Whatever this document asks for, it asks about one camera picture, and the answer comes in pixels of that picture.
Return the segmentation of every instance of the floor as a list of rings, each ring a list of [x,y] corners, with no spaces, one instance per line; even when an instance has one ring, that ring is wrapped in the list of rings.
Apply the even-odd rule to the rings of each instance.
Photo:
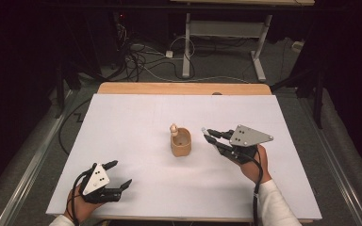
[[[255,49],[255,40],[195,41],[196,50],[191,58],[194,74],[189,80],[176,77],[181,74],[181,60],[159,60],[163,56],[154,47],[143,46],[142,42],[137,42],[132,47],[136,51],[141,50],[138,53],[144,56],[138,60],[157,61],[145,62],[145,71],[140,74],[132,71],[133,63],[129,61],[128,74],[124,72],[114,80],[135,82],[138,78],[140,82],[258,83],[249,53]],[[265,44],[260,59],[267,76],[266,84],[273,85],[289,76],[299,56],[291,51],[292,43],[292,40],[285,39],[276,44]],[[176,51],[176,47],[181,44],[174,45],[174,58],[182,56],[181,52]],[[103,67],[104,75],[112,72],[110,66]],[[67,107],[64,116],[59,119],[55,118],[58,107],[55,95],[52,96],[51,109],[1,176],[0,217],[3,217],[0,225],[48,225],[54,219],[46,215],[45,211],[66,162],[65,152],[70,152],[74,144],[82,118],[88,110],[89,102],[86,101],[100,85],[85,74],[80,74],[80,81],[81,90],[67,92]],[[294,91],[294,88],[282,88],[273,94],[279,101],[322,213],[323,219],[310,225],[362,225],[362,161],[347,136],[332,101],[325,90],[321,115],[324,128],[319,130],[310,115],[312,100],[299,99]],[[27,180],[26,175],[34,179]],[[97,221],[99,220],[91,219],[84,225],[94,225]],[[114,225],[191,224],[231,225],[186,221],[114,221]]]

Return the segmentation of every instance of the white tabletop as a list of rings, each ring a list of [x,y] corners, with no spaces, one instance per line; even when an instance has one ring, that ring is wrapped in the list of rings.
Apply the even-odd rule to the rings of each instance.
[[[189,129],[189,156],[173,156],[172,123]],[[93,163],[118,160],[107,171],[107,187],[133,182],[119,202],[97,209],[96,218],[250,221],[254,183],[201,132],[202,127],[234,130],[238,124],[274,137],[263,144],[271,176],[297,218],[320,219],[281,109],[271,95],[95,94],[46,213],[64,212],[68,192],[82,171]]]

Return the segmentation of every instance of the white desk frame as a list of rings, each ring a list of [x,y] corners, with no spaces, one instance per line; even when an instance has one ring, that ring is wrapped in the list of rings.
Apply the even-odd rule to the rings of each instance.
[[[314,1],[294,1],[294,0],[239,0],[239,1],[222,1],[222,0],[173,0],[177,2],[190,3],[234,3],[234,4],[259,4],[259,5],[282,5],[282,6],[312,6]],[[259,38],[257,48],[251,51],[251,58],[255,66],[257,79],[260,82],[266,82],[266,75],[260,63],[260,54],[263,49],[264,41],[272,21],[272,15],[267,15],[264,23],[239,23],[239,22],[213,22],[213,21],[192,21],[190,13],[187,13],[186,32],[185,32],[185,54],[183,61],[184,78],[189,77],[190,73],[190,36],[216,36],[216,37],[235,37],[235,38]]]

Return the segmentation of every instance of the hand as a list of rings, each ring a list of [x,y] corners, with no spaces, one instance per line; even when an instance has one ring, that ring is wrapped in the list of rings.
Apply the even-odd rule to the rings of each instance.
[[[78,221],[81,223],[84,220],[86,220],[87,218],[90,217],[90,215],[92,214],[92,212],[97,209],[98,207],[102,206],[104,203],[98,203],[98,204],[93,204],[93,203],[89,203],[89,202],[85,202],[84,199],[80,196],[79,193],[79,189],[80,186],[78,186],[75,189],[75,198],[74,198],[74,207],[75,207],[75,216],[78,219]],[[71,198],[72,198],[72,190],[69,192],[69,196],[67,198],[67,211],[64,212],[63,216],[68,218],[69,220],[72,220],[71,215],[73,214],[72,212],[72,202],[71,202]]]
[[[268,170],[266,149],[261,145],[257,145],[257,149],[258,152],[255,155],[255,160],[258,163],[261,163],[261,168],[263,169],[263,178],[260,181],[260,184],[262,184],[271,180],[272,177],[270,176]],[[240,170],[242,171],[242,173],[256,184],[259,178],[259,169],[257,165],[252,161],[247,162],[243,165],[239,164],[238,162],[236,163],[240,166]]]

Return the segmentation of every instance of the desk leg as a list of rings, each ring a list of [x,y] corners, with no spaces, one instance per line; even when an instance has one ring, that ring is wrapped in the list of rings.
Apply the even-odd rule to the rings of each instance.
[[[187,13],[187,20],[185,22],[185,52],[182,66],[182,76],[189,78],[189,64],[190,64],[190,52],[189,52],[189,37],[190,37],[190,13]]]
[[[266,40],[267,32],[269,31],[271,21],[272,21],[272,15],[268,15],[266,17],[266,21],[263,24],[263,27],[261,29],[260,38],[258,40],[258,45],[257,45],[257,50],[251,52],[252,61],[254,62],[254,65],[255,65],[257,78],[260,82],[266,81],[266,76],[264,75],[263,67],[261,66],[259,57],[260,57],[261,50],[263,49],[264,41]]]

